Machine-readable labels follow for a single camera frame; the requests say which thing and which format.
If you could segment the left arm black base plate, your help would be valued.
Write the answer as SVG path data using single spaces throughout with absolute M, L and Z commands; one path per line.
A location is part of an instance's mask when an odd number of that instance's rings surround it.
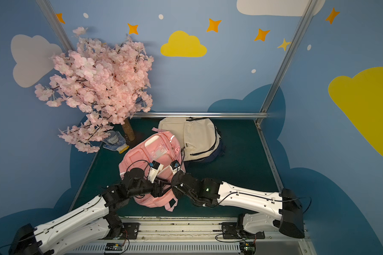
M 140 223 L 122 223 L 112 238 L 115 240 L 136 240 L 139 234 Z

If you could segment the beige and navy backpack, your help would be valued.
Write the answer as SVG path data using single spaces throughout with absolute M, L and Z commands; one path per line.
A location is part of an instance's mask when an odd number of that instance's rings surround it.
M 209 118 L 165 118 L 158 128 L 175 135 L 184 149 L 186 162 L 202 162 L 219 141 L 217 127 Z

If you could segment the navy blue backpack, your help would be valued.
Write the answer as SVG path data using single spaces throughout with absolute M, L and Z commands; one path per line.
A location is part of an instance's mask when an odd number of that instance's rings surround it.
M 216 135 L 217 135 L 217 138 L 219 139 L 219 141 L 216 142 L 216 144 L 214 145 L 214 147 L 211 150 L 208 151 L 208 155 L 202 160 L 202 162 L 204 162 L 204 163 L 212 162 L 216 158 L 224 155 L 224 153 L 225 153 L 226 147 L 222 141 L 221 132 L 218 131 L 217 128 L 216 128 Z

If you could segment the aluminium back rail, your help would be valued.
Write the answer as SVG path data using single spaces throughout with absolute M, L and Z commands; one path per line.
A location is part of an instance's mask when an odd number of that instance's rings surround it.
M 138 112 L 133 118 L 212 118 L 212 119 L 266 119 L 267 113 L 240 113 L 240 112 Z

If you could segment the aluminium right corner post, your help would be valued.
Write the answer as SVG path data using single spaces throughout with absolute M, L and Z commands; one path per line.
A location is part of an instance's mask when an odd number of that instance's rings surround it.
M 299 24 L 295 30 L 295 33 L 292 37 L 291 44 L 289 45 L 289 48 L 286 51 L 286 54 L 283 58 L 283 61 L 280 65 L 280 68 L 277 72 L 277 75 L 265 97 L 265 100 L 262 104 L 260 113 L 266 114 L 268 112 L 269 107 L 271 106 L 271 103 L 285 77 L 286 72 L 289 69 L 289 66 L 296 54 L 296 51 L 308 29 L 309 24 L 311 23 L 311 20 L 314 16 L 314 10 L 316 9 L 316 6 L 318 4 L 317 0 L 311 0 L 308 1 L 304 13 L 299 21 Z

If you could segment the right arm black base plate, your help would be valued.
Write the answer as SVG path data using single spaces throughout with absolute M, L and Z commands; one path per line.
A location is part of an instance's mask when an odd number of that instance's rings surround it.
M 264 232 L 257 232 L 255 234 L 249 233 L 242 229 L 237 223 L 223 222 L 221 223 L 222 237 L 226 240 L 231 239 L 265 239 Z

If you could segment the aluminium left corner post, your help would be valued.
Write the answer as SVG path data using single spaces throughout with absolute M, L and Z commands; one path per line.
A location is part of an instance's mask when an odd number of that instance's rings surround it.
M 47 19 L 49 25 L 54 31 L 55 35 L 59 39 L 62 47 L 66 52 L 72 51 L 74 49 L 73 44 L 68 38 L 64 28 L 62 27 L 62 23 L 59 21 L 50 1 L 48 0 L 36 0 L 37 5 L 41 9 L 45 18 Z

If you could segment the left green circuit board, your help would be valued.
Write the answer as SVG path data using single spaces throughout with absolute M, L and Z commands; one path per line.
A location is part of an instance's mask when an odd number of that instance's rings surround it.
M 126 245 L 123 243 L 106 243 L 104 247 L 105 255 L 119 255 L 124 252 Z

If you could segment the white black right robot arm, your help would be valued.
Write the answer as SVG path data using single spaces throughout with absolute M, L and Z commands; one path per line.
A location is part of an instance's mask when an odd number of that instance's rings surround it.
M 305 238 L 303 205 L 289 189 L 260 192 L 211 178 L 199 180 L 184 172 L 174 175 L 171 187 L 176 198 L 187 196 L 197 207 L 229 206 L 252 211 L 239 217 L 240 231 L 255 234 L 278 230 L 290 238 Z

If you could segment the green circuit board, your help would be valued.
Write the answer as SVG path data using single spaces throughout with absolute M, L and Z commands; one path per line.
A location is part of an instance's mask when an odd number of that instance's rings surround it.
M 123 243 L 106 243 L 104 247 L 105 255 L 119 255 L 124 252 L 126 245 Z
M 252 242 L 240 242 L 240 255 L 254 255 L 255 254 L 255 245 Z

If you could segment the aluminium right side rail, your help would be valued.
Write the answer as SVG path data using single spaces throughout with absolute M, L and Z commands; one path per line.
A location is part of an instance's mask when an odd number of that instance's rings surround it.
M 284 188 L 284 185 L 283 185 L 283 182 L 280 178 L 280 175 L 278 173 L 278 170 L 277 170 L 277 167 L 275 165 L 275 162 L 273 160 L 273 157 L 271 155 L 271 152 L 270 152 L 270 149 L 269 149 L 269 146 L 267 144 L 267 141 L 265 139 L 265 136 L 264 136 L 264 133 L 262 131 L 262 128 L 260 126 L 260 123 L 257 122 L 257 121 L 254 121 L 255 123 L 255 126 L 256 126 L 256 129 L 257 129 L 257 132 L 258 132 L 258 135 L 259 135 L 259 138 L 261 140 L 261 143 L 262 143 L 262 147 L 264 149 L 264 152 L 265 152 L 265 155 L 266 155 L 266 158 L 267 158 L 267 161 L 269 163 L 269 166 L 270 166 L 270 169 L 271 169 L 271 172 L 272 172 L 272 175 L 273 175 L 273 178 L 275 180 L 275 183 L 277 185 L 277 188 L 279 190 L 279 192 L 282 192 L 283 188 Z

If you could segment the pink backpack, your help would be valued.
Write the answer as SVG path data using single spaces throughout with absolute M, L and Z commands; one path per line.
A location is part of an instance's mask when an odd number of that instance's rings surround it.
M 169 131 L 153 128 L 156 133 L 129 150 L 122 162 L 119 164 L 120 177 L 134 168 L 140 168 L 145 171 L 145 177 L 148 179 L 149 163 L 154 160 L 163 164 L 163 170 L 159 172 L 156 181 L 161 178 L 171 181 L 173 174 L 170 169 L 170 163 L 174 160 L 182 165 L 181 171 L 185 172 L 185 166 L 182 160 L 182 148 L 178 139 Z

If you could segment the pink artificial blossom tree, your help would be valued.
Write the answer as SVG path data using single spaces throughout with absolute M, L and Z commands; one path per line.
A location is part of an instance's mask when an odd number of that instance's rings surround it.
M 59 137 L 84 153 L 96 153 L 114 125 L 123 125 L 137 112 L 149 112 L 153 99 L 148 72 L 154 61 L 143 43 L 131 37 L 110 47 L 99 39 L 85 38 L 86 28 L 73 30 L 76 50 L 53 55 L 54 69 L 48 86 L 37 84 L 35 95 L 49 107 L 66 104 L 86 114 L 86 121 L 67 127 Z

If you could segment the aluminium corner post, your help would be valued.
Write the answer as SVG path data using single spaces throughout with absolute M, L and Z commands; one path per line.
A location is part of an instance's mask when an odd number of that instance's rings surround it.
M 269 107 L 271 106 L 271 103 L 285 77 L 286 72 L 289 69 L 289 66 L 296 54 L 296 51 L 308 29 L 309 24 L 311 23 L 311 20 L 314 16 L 314 10 L 316 9 L 316 6 L 318 4 L 317 0 L 311 0 L 308 1 L 304 13 L 299 21 L 299 24 L 295 30 L 295 33 L 292 37 L 291 44 L 289 45 L 289 48 L 286 51 L 286 54 L 283 58 L 283 61 L 280 65 L 280 68 L 277 72 L 277 75 L 265 97 L 265 100 L 262 104 L 260 113 L 266 114 L 268 112 Z
M 50 1 L 48 0 L 36 0 L 37 5 L 41 9 L 45 18 L 47 19 L 49 25 L 54 31 L 55 35 L 59 39 L 62 47 L 66 52 L 72 51 L 74 49 L 73 44 L 68 38 L 64 28 L 62 27 L 62 23 L 59 21 Z

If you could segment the right green circuit board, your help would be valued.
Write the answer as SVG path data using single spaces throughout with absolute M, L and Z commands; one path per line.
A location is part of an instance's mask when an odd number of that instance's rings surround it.
M 240 255 L 254 255 L 255 254 L 255 245 L 252 242 L 240 242 Z

